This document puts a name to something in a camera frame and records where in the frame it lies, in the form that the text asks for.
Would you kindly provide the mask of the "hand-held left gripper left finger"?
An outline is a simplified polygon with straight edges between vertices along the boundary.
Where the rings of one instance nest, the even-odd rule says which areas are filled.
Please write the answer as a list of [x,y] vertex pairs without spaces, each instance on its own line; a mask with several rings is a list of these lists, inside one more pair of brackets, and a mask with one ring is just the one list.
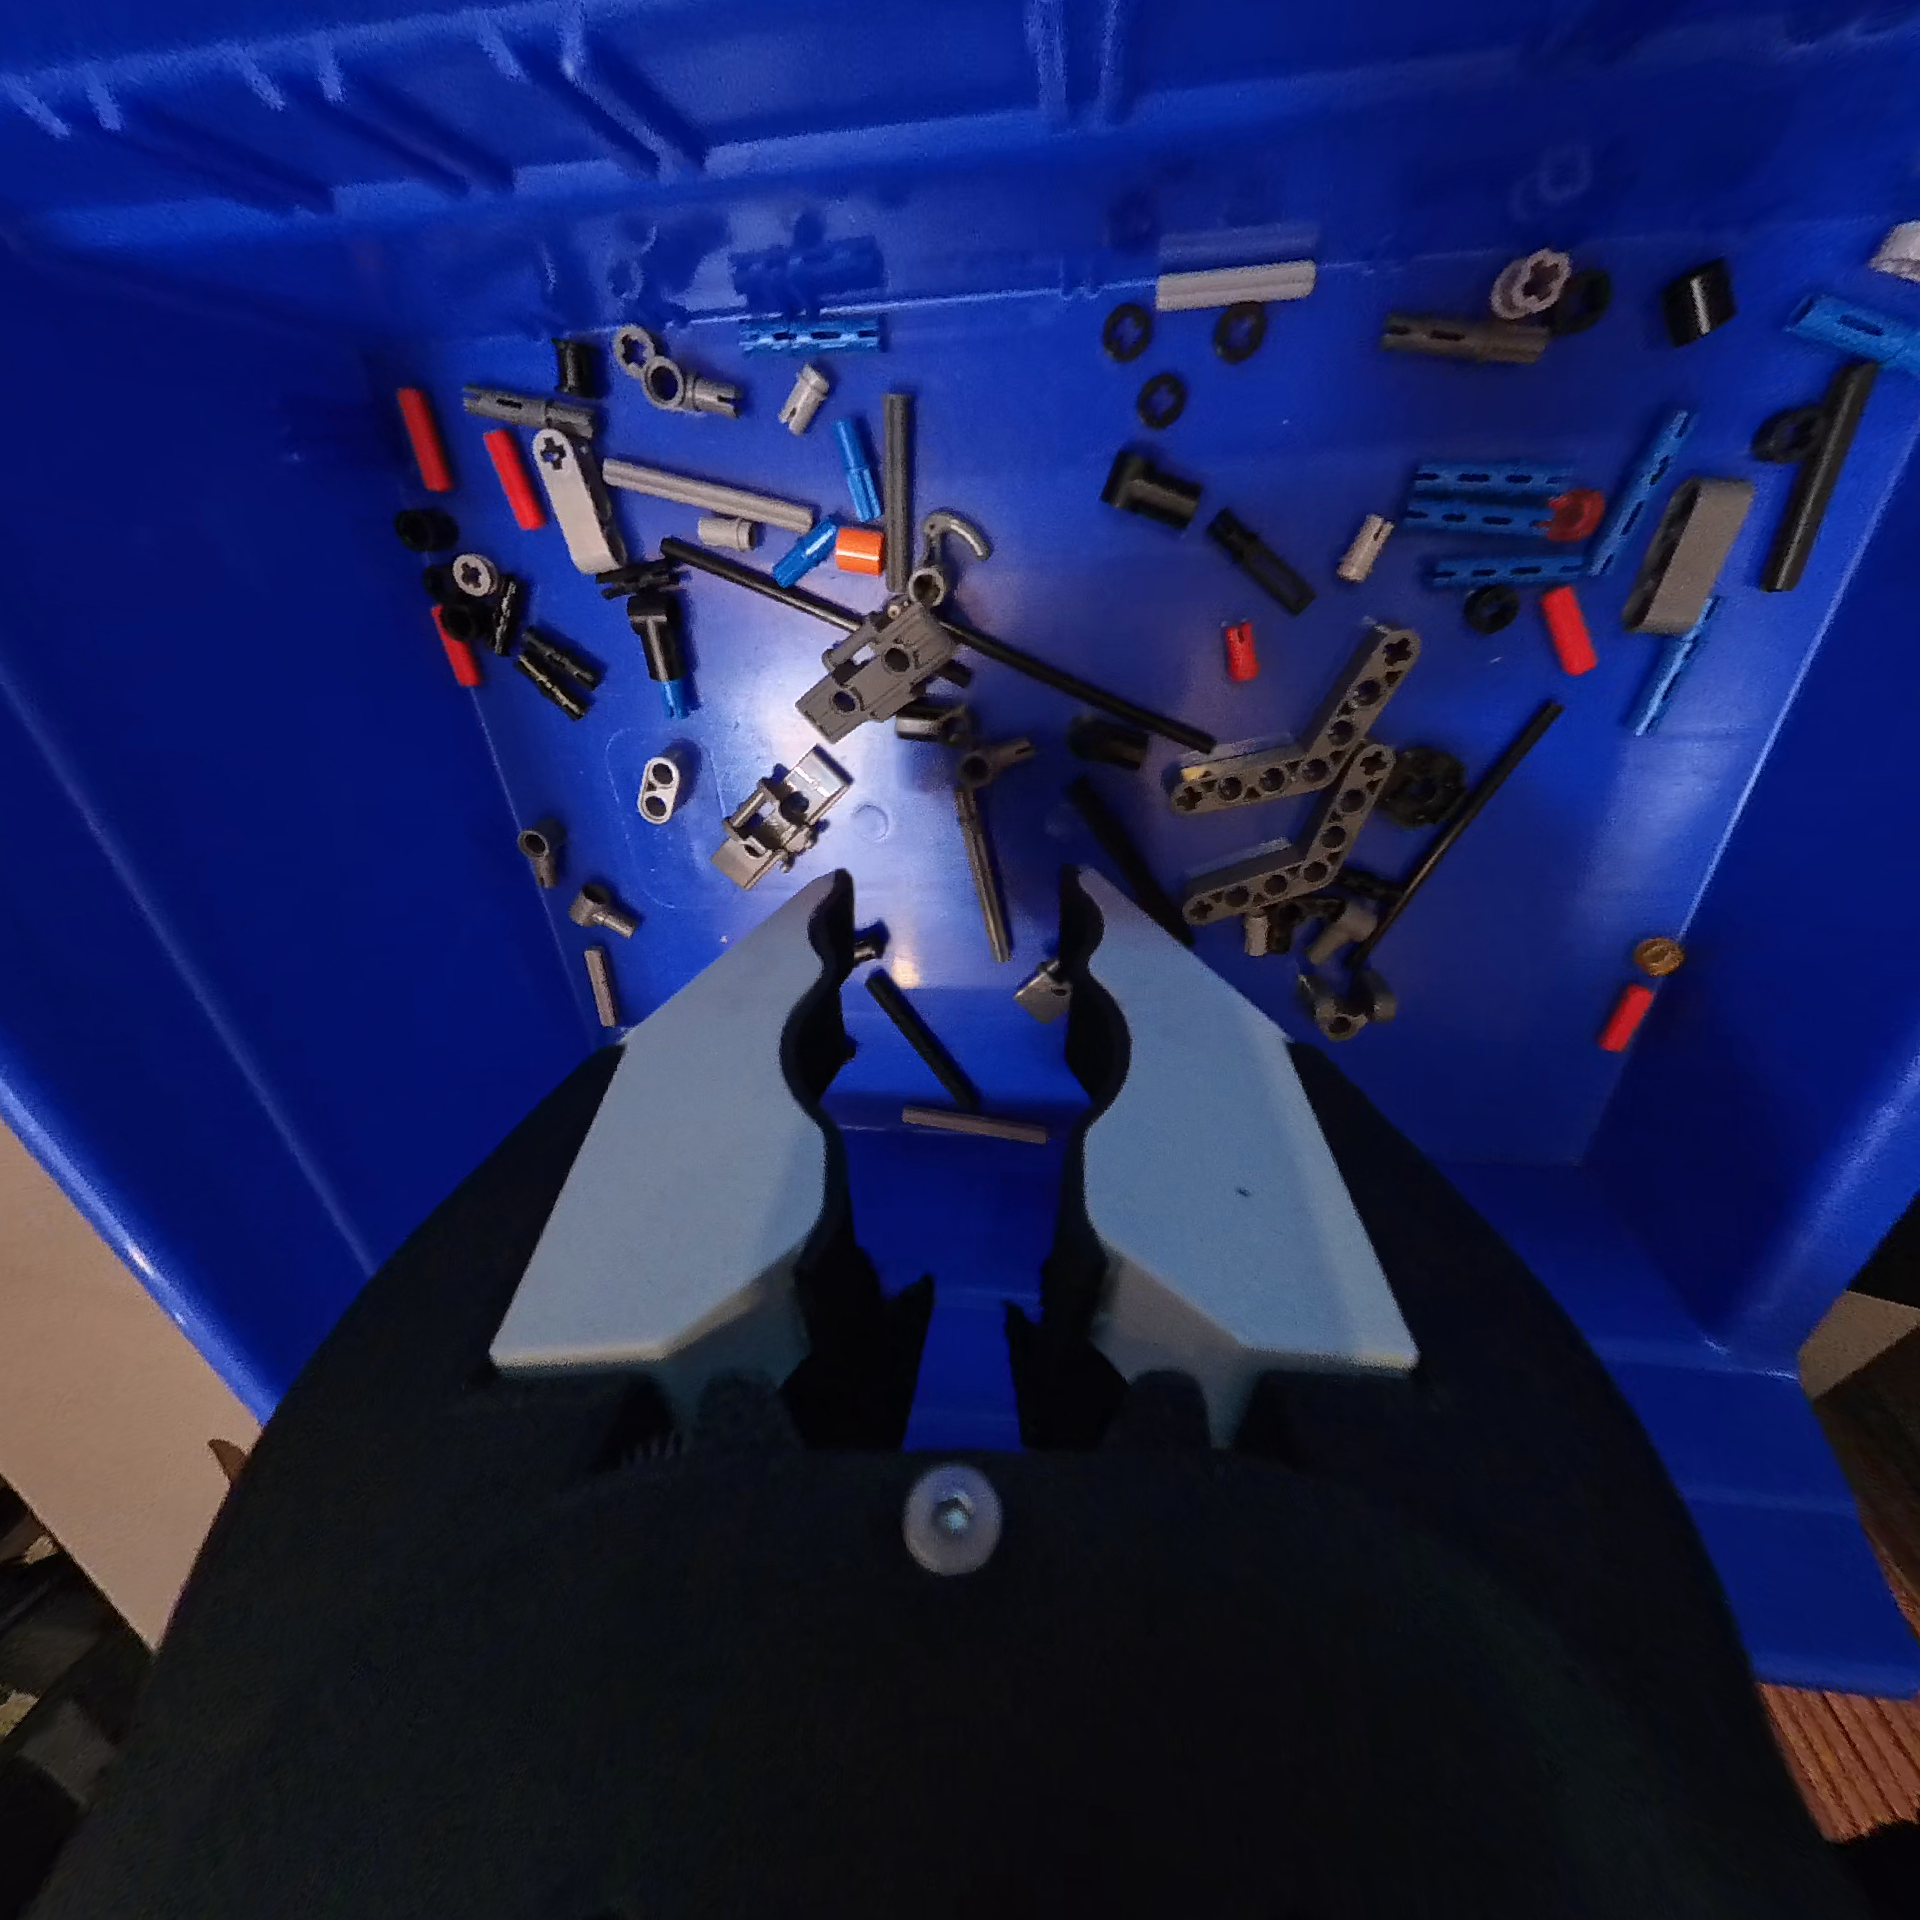
[[793,1375],[831,1147],[790,1029],[837,992],[824,945],[851,909],[846,871],[809,881],[627,1031],[493,1335],[500,1375],[635,1375],[680,1422],[712,1379]]

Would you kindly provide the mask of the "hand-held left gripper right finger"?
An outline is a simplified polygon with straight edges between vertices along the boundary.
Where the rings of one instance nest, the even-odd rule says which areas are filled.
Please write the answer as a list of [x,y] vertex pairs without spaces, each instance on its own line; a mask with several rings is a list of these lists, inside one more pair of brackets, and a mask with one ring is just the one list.
[[1042,1353],[1098,1407],[1182,1379],[1232,1444],[1277,1373],[1419,1361],[1284,1031],[1092,869],[1063,874],[1065,1059],[1089,1099]]

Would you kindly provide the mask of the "pile of small toy parts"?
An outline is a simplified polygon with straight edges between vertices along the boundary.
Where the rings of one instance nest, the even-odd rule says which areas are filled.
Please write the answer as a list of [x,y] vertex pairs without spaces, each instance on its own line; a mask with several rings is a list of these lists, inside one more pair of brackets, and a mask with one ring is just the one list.
[[[1092,320],[964,305],[953,331],[831,317],[855,348],[833,423],[842,515],[704,494],[623,461],[573,398],[467,392],[514,469],[518,518],[564,527],[538,563],[438,554],[428,585],[461,684],[487,648],[570,723],[613,726],[629,815],[678,811],[737,888],[788,871],[846,790],[873,815],[923,739],[951,758],[985,934],[960,961],[959,853],[928,868],[902,961],[971,977],[1017,961],[1002,882],[1051,863],[1042,829],[978,792],[1042,755],[1077,842],[1182,945],[1296,964],[1301,1021],[1374,1043],[1390,1106],[1443,1157],[1571,1163],[1613,1066],[1680,964],[1679,935],[1737,836],[1774,723],[1916,482],[1916,311],[1802,287],[1784,244],[1710,261],[1635,304],[1642,259],[1540,253],[1469,311],[1463,264],[1281,261],[1179,274]],[[1119,368],[1147,358],[1123,429]],[[536,429],[521,454],[506,418]],[[1423,587],[1452,541],[1398,527],[1416,469],[1529,461],[1603,495],[1587,572],[1550,588]],[[1344,871],[1269,912],[1188,927],[1188,881],[1302,837],[1319,801],[1172,816],[1168,775],[1297,739],[1368,622],[1423,634],[1371,747],[1401,759]],[[1227,962],[1227,939],[1245,949]]]

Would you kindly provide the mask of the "blue storage bin with tag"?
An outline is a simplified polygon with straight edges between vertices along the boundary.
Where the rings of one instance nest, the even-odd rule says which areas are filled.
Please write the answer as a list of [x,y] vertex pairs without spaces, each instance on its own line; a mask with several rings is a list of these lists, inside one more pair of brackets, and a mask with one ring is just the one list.
[[[467,404],[573,398],[621,458],[821,515],[855,348],[1092,320],[1179,274],[1635,253],[1916,311],[1916,4],[5,4],[5,1118],[257,1415],[523,1102],[804,881],[849,869],[998,1106],[1063,1078],[1042,983],[1071,797],[1002,882],[1017,961],[902,961],[959,853],[923,739],[741,890],[658,837],[487,648],[438,554],[538,563]],[[1805,1337],[1916,1198],[1916,482],[1802,655],[1737,836],[1571,1163],[1443,1157],[1686,1491],[1754,1665],[1911,1692]]]

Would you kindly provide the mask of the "grey angled holed beam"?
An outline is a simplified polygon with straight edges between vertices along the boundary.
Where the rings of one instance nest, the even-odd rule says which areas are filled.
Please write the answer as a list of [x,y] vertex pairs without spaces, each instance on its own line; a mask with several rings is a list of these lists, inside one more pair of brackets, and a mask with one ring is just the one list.
[[1198,819],[1328,790],[1352,755],[1368,747],[1380,711],[1416,668],[1421,652],[1419,630],[1368,622],[1302,738],[1215,751],[1179,765],[1166,782],[1172,816]]
[[1302,837],[1266,846],[1188,881],[1182,915],[1188,927],[1245,919],[1328,888],[1374,816],[1401,755],[1380,744],[1358,747],[1319,801]]

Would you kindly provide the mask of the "blue ridged toy piece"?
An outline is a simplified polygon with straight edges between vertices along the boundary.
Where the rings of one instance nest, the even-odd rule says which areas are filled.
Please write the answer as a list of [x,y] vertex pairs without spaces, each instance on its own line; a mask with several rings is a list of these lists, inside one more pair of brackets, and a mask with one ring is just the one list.
[[1427,588],[1550,588],[1587,572],[1587,541],[1603,504],[1564,469],[1427,463],[1412,476],[1398,527],[1452,541],[1421,563]]

